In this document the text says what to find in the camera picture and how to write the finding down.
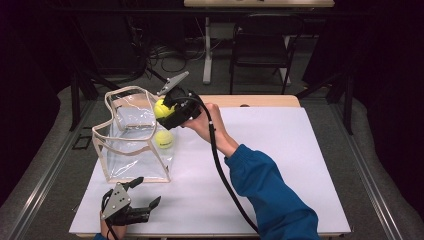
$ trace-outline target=chair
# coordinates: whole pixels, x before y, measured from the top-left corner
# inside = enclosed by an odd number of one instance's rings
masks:
[[[295,44],[304,29],[303,20],[287,14],[249,14],[234,26],[232,56],[230,62],[230,94],[233,94],[234,68],[286,68],[282,79],[281,94],[284,94]],[[287,46],[285,37],[291,37]]]

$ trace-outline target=wire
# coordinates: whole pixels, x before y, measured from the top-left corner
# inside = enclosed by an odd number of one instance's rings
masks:
[[[181,54],[179,52],[169,51],[169,50],[164,51],[164,52],[159,52],[162,49],[166,50],[166,47],[167,46],[161,46],[161,47],[158,47],[157,49],[155,49],[154,47],[152,47],[152,49],[154,50],[154,53],[151,54],[149,56],[149,58],[150,59],[155,59],[157,61],[161,60],[161,68],[165,72],[180,72],[180,71],[182,71],[186,67],[187,61],[197,61],[197,60],[200,60],[200,59],[203,58],[204,54],[206,53],[206,38],[205,38],[205,35],[204,35],[203,31],[202,31],[202,28],[200,27],[200,24],[199,24],[198,19],[195,18],[195,20],[196,20],[197,28],[199,29],[199,32],[200,32],[200,34],[202,36],[201,39],[202,39],[202,42],[203,42],[203,44],[202,44],[203,47],[198,48],[197,51],[186,51],[184,54]],[[214,49],[215,47],[217,47],[220,43],[221,43],[221,41],[218,42],[214,47],[212,47],[211,50]],[[191,52],[194,52],[194,54],[192,56],[187,56],[187,53],[191,53]],[[167,56],[167,57],[160,57],[160,55],[162,55],[162,54],[168,55],[168,54],[172,54],[172,53],[179,53],[182,56],[184,63],[183,63],[183,66],[180,69],[177,69],[177,70],[168,70],[168,69],[166,69],[164,67],[165,60],[167,58],[170,58],[170,57],[169,56]]]
[[[177,101],[177,100],[192,100],[192,101],[195,101],[205,111],[206,116],[208,117],[208,121],[209,121],[209,134],[210,134],[210,138],[211,138],[212,155],[213,155],[213,158],[214,158],[214,161],[215,161],[215,166],[216,166],[216,169],[218,171],[218,174],[221,177],[221,180],[224,183],[225,188],[227,189],[228,193],[230,194],[231,198],[233,199],[234,203],[236,204],[241,215],[244,217],[246,222],[253,228],[253,230],[255,230],[255,232],[258,233],[259,232],[258,227],[252,222],[252,220],[249,218],[247,213],[244,211],[243,206],[241,206],[239,200],[237,199],[236,194],[234,193],[233,189],[231,188],[230,184],[228,183],[227,178],[225,177],[224,171],[222,170],[222,166],[221,166],[221,163],[219,161],[218,150],[217,150],[217,146],[216,146],[215,127],[213,125],[212,117],[210,115],[208,108],[206,107],[206,105],[201,100],[198,100],[198,99],[193,98],[193,97],[179,97],[179,98],[175,98],[174,100],[175,101]]]
[[[105,211],[106,205],[109,202],[110,196],[112,195],[113,189],[109,190],[104,196],[103,196],[103,201],[102,201],[102,213]],[[112,228],[112,223],[110,222],[110,219],[105,219],[104,220],[106,223],[107,228],[109,229],[106,235],[106,238],[109,239],[109,232],[112,233],[112,236],[114,237],[114,239],[118,239],[118,236],[116,236],[115,231],[113,231]]]

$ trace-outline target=hand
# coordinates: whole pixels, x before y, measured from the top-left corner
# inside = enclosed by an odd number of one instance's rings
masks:
[[[217,104],[206,103],[212,123],[215,128],[216,145],[220,152],[226,157],[231,157],[239,144],[228,134],[225,129],[224,121],[221,117],[221,112]],[[204,109],[201,108],[201,114],[192,120],[188,120],[181,124],[182,127],[188,127],[196,131],[196,133],[207,142],[211,142],[209,133],[209,120]]]
[[[127,226],[112,226],[113,231],[115,232],[118,239],[123,239],[125,234],[127,233]],[[106,225],[106,222],[104,220],[100,220],[100,230],[101,234],[106,239],[111,240],[117,240],[113,237],[112,233],[109,232],[109,228]]]

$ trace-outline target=black cable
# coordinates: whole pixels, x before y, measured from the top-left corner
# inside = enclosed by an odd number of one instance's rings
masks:
[[[212,117],[211,117],[209,110],[207,109],[206,105],[202,101],[200,101],[196,98],[192,98],[192,97],[179,97],[179,98],[175,98],[174,100],[176,100],[176,101],[177,100],[192,100],[192,101],[195,101],[205,111],[206,116],[208,117],[208,121],[209,121],[209,134],[210,134],[210,138],[211,138],[212,155],[214,157],[215,166],[216,166],[216,169],[218,171],[218,174],[221,177],[221,180],[224,183],[225,188],[227,189],[228,193],[230,194],[231,198],[233,199],[234,203],[236,204],[241,215],[244,217],[246,222],[253,228],[253,230],[255,230],[256,233],[259,233],[258,227],[252,222],[252,220],[249,218],[247,213],[244,211],[243,206],[241,206],[239,200],[237,199],[236,194],[234,193],[233,189],[231,188],[230,184],[228,183],[227,178],[224,175],[224,171],[222,170],[222,166],[221,166],[221,163],[220,163],[219,157],[218,157],[218,151],[217,151],[216,139],[215,139],[215,127],[213,125]]]
[[[159,73],[157,73],[156,71],[154,71],[151,68],[146,68],[146,70],[148,72],[150,72],[152,75],[156,76],[159,80],[161,80],[163,83],[167,83],[168,80],[166,80],[164,77],[162,77],[161,75],[159,75]]]
[[[103,201],[102,201],[102,214],[105,211],[106,205],[109,202],[110,196],[112,195],[113,189],[109,190],[109,192],[107,192],[104,196],[103,196]],[[104,220],[106,223],[107,228],[109,229],[106,238],[109,239],[109,232],[112,233],[112,236],[114,237],[114,239],[118,239],[118,236],[116,236],[115,231],[113,231],[112,228],[112,223],[110,222],[109,219],[105,219]]]
[[[200,57],[199,56],[199,53],[201,52],[201,50],[203,50],[202,51],[202,55],[203,55],[204,54],[203,53],[204,52],[204,47],[203,46],[199,46],[199,47],[197,47],[197,50],[195,51],[195,53],[192,56],[190,56],[190,55],[187,54],[187,56],[186,56],[187,60],[197,60],[197,58]]]
[[[143,71],[137,71],[132,73],[130,76],[123,78],[123,79],[118,79],[118,80],[109,80],[109,82],[112,82],[114,84],[123,84],[123,83],[128,83],[128,82],[132,82],[137,80],[138,78],[140,78],[141,76],[143,76],[144,74],[144,70]]]
[[[164,70],[165,72],[170,72],[170,73],[174,73],[174,72],[180,72],[180,71],[182,71],[186,66],[187,66],[187,59],[186,59],[186,57],[183,55],[183,56],[181,56],[182,57],[182,61],[183,61],[183,65],[182,65],[182,67],[180,67],[179,69],[176,69],[176,70],[167,70],[167,69],[165,69],[165,66],[164,66],[164,61],[166,60],[166,59],[169,59],[169,58],[171,58],[170,56],[168,56],[168,57],[164,57],[164,58],[162,58],[162,61],[161,61],[161,63],[160,63],[160,67],[162,68],[162,70]]]
[[[150,69],[153,68],[153,64],[152,64],[152,61],[150,60],[150,58],[147,58],[146,66],[147,66],[146,68],[150,68]],[[151,80],[152,77],[153,77],[153,74],[149,75],[148,71],[146,71],[146,77],[147,77],[147,79]]]

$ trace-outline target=wooden tabletop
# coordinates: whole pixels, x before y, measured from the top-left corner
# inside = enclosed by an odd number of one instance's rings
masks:
[[[201,95],[204,103],[216,103],[220,107],[300,107],[292,95]]]
[[[186,7],[333,7],[333,0],[184,0]]]

